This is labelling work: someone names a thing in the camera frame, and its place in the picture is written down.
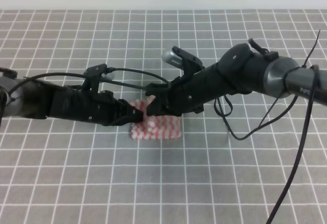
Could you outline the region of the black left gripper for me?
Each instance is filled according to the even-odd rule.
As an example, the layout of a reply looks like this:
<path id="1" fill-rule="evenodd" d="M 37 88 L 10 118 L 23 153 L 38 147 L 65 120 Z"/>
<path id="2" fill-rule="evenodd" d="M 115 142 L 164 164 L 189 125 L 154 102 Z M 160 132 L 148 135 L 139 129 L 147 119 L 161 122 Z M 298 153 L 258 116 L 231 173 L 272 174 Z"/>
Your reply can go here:
<path id="1" fill-rule="evenodd" d="M 141 100 L 117 100 L 110 91 L 95 94 L 66 88 L 54 93 L 48 116 L 103 126 L 122 126 L 143 121 L 141 104 Z"/>

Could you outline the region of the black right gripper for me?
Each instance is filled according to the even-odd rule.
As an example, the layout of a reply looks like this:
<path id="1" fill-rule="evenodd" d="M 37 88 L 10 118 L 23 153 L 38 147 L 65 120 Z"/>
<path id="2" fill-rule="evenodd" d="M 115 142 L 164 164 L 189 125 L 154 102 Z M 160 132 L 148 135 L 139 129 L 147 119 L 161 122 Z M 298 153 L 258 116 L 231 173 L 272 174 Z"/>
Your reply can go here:
<path id="1" fill-rule="evenodd" d="M 168 83 L 149 83 L 146 86 L 146 95 L 157 95 L 168 91 L 166 103 L 153 100 L 147 105 L 147 116 L 181 116 L 184 113 L 199 110 L 204 103 L 216 99 L 220 88 L 220 74 L 217 70 L 201 70 L 183 75 Z"/>

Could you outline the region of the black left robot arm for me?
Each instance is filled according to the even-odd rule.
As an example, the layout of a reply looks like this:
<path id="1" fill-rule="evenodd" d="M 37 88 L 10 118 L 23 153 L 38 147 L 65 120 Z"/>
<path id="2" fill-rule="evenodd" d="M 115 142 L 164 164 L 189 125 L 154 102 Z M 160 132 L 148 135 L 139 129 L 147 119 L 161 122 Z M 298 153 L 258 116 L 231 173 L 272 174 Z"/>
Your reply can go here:
<path id="1" fill-rule="evenodd" d="M 43 77 L 77 77 L 74 73 L 47 73 L 24 79 L 17 71 L 1 68 L 1 117 L 57 118 L 103 126 L 122 126 L 143 120 L 144 113 L 110 91 L 99 91 L 111 83 L 106 64 L 90 67 L 80 75 L 81 85 L 59 86 Z"/>

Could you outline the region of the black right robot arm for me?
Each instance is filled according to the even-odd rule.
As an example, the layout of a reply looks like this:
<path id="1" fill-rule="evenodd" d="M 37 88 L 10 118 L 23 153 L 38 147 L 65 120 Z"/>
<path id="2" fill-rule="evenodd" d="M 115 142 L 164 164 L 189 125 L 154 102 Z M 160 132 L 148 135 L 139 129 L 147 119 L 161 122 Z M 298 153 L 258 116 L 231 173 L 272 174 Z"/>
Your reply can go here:
<path id="1" fill-rule="evenodd" d="M 261 93 L 285 98 L 290 94 L 309 98 L 314 71 L 290 57 L 261 48 L 253 39 L 229 49 L 218 62 L 204 67 L 201 60 L 179 47 L 162 55 L 163 61 L 183 70 L 169 85 L 149 84 L 148 116 L 201 113 L 203 105 L 225 95 Z"/>

